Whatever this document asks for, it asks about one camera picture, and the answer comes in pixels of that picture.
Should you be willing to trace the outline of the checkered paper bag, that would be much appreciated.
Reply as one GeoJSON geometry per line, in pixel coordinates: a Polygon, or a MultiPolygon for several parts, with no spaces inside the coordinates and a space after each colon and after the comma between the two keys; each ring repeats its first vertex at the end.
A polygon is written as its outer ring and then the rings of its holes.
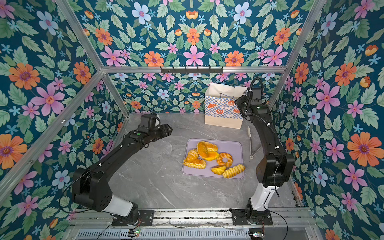
{"type": "Polygon", "coordinates": [[[235,100],[244,96],[246,87],[211,83],[205,92],[205,124],[240,129],[243,117],[235,100]]]}

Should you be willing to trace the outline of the small croissant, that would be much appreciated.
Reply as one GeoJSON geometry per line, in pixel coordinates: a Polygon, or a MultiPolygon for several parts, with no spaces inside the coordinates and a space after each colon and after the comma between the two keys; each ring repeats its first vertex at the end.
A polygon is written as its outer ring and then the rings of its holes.
{"type": "Polygon", "coordinates": [[[192,149],[187,153],[186,162],[193,162],[199,158],[197,149],[192,149]]]}

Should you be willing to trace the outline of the round orange bun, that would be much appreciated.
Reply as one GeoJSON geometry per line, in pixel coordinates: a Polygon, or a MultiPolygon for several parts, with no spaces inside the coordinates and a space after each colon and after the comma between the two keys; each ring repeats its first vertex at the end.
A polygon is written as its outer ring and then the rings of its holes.
{"type": "Polygon", "coordinates": [[[207,145],[209,143],[208,142],[204,142],[204,141],[201,141],[197,144],[197,151],[198,151],[198,154],[199,156],[202,158],[202,159],[207,159],[209,157],[209,151],[207,149],[207,145]]]}

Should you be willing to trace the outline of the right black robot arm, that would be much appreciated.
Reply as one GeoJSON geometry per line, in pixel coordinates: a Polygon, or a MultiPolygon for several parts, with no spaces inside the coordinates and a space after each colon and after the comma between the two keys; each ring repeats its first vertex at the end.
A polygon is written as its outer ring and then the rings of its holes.
{"type": "Polygon", "coordinates": [[[259,184],[249,200],[248,209],[251,213],[265,212],[273,194],[288,182],[295,160],[283,147],[268,106],[253,104],[253,100],[245,95],[235,100],[235,104],[241,116],[249,119],[256,128],[265,154],[256,169],[259,184]]]}

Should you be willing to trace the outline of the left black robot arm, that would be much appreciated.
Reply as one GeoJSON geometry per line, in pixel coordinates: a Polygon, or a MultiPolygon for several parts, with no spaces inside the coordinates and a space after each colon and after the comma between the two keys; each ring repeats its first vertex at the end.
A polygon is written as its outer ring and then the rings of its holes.
{"type": "Polygon", "coordinates": [[[132,212],[134,203],[114,194],[109,180],[130,157],[149,143],[170,136],[172,131],[168,124],[163,124],[147,130],[140,127],[126,134],[98,163],[76,170],[72,185],[73,202],[97,212],[127,217],[132,212]]]}

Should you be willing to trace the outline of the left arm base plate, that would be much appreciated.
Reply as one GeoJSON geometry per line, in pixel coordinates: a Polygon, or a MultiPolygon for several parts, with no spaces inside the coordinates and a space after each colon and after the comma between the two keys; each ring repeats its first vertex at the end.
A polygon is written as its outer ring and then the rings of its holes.
{"type": "Polygon", "coordinates": [[[133,210],[128,216],[114,215],[113,227],[151,226],[154,220],[154,210],[133,210]]]}

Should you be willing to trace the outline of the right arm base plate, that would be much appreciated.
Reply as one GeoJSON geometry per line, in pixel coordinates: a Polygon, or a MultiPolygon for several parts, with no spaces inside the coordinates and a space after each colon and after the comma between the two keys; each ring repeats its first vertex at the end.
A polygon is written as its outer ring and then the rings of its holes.
{"type": "Polygon", "coordinates": [[[234,226],[271,226],[273,220],[269,210],[230,209],[234,226]]]}

